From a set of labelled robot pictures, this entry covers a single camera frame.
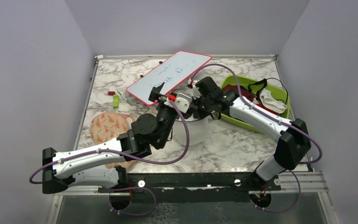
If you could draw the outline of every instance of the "black cable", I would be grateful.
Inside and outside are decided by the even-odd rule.
[[[286,91],[285,105],[287,105],[287,103],[288,103],[288,98],[289,98],[289,92],[288,92],[288,90],[286,89],[286,87],[283,85],[282,81],[279,80],[279,79],[277,79],[277,78],[266,78],[266,80],[269,80],[269,79],[275,79],[275,80],[278,80],[278,81],[281,83],[282,87],[283,87],[283,88],[285,89],[285,91]]]

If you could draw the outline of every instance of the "screw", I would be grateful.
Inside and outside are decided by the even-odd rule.
[[[143,180],[140,180],[140,181],[138,182],[138,186],[141,187],[141,188],[144,187],[145,184],[146,184],[146,183],[145,183],[145,181],[143,181]]]
[[[278,178],[276,178],[276,179],[274,180],[274,184],[275,184],[276,186],[280,186],[280,185],[281,185],[281,180],[279,180]]]
[[[236,180],[234,181],[234,185],[237,186],[237,187],[239,187],[239,186],[241,185],[240,179],[236,179]]]

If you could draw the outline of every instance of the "whiteboard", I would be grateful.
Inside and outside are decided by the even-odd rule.
[[[153,87],[165,83],[161,93],[167,94],[211,59],[209,55],[179,51],[130,85],[127,92],[151,106],[155,104],[149,101]]]

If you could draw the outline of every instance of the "patterned plate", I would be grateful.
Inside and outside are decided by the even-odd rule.
[[[107,142],[113,138],[119,136],[119,134],[125,133],[129,130],[128,120],[135,121],[131,115],[124,115],[116,112],[101,113],[93,118],[91,121],[91,138],[96,145]],[[135,160],[129,162],[117,162],[106,164],[107,168],[113,168],[115,166],[122,166],[129,168]]]

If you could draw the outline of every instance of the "green block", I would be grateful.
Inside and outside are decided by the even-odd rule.
[[[113,108],[117,109],[118,108],[118,95],[113,95]]]

